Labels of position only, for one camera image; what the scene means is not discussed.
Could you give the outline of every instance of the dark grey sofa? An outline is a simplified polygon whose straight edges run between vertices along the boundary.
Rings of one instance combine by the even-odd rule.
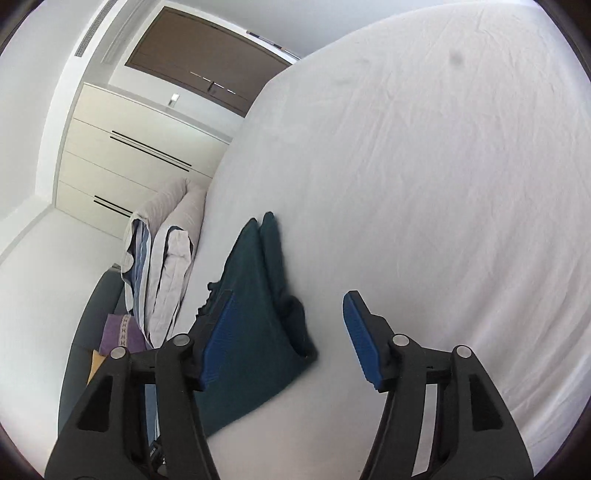
[[[109,313],[126,313],[125,290],[119,265],[113,265],[103,273],[82,313],[61,385],[60,409],[57,418],[58,432],[63,428],[86,388],[92,363],[92,351],[99,349]]]

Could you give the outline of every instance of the light switch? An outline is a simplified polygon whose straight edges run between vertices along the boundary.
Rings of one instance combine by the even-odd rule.
[[[168,106],[170,108],[174,108],[174,106],[177,104],[178,97],[180,97],[178,93],[173,93],[172,97],[170,98],[170,101],[168,102]]]

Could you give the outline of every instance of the mattress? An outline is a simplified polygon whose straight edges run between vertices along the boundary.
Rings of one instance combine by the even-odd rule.
[[[175,333],[270,210],[319,360],[209,440],[220,476],[359,477],[385,395],[343,324],[353,289],[424,347],[471,346],[539,471],[591,394],[590,152],[589,79],[533,3],[393,17],[270,81],[207,194]]]

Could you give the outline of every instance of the blue gripper pad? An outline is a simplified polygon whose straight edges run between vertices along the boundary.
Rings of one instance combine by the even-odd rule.
[[[367,308],[365,304],[358,305],[355,297],[361,299],[358,292],[350,291],[343,298],[343,319],[349,331],[351,342],[353,342],[353,347],[357,352],[363,374],[367,381],[372,383],[377,390],[383,380],[380,370],[379,350],[359,310],[359,308],[365,308],[365,310]]]
[[[235,340],[239,321],[234,295],[226,302],[203,351],[203,369],[199,381],[204,387],[217,380],[226,352]]]

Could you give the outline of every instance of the dark green cloth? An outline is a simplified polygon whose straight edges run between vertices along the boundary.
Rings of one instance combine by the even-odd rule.
[[[236,240],[220,281],[200,315],[225,290],[234,294],[232,345],[219,377],[195,393],[206,436],[258,408],[294,381],[317,357],[306,330],[304,307],[285,283],[279,229],[268,212],[259,228],[251,219]]]

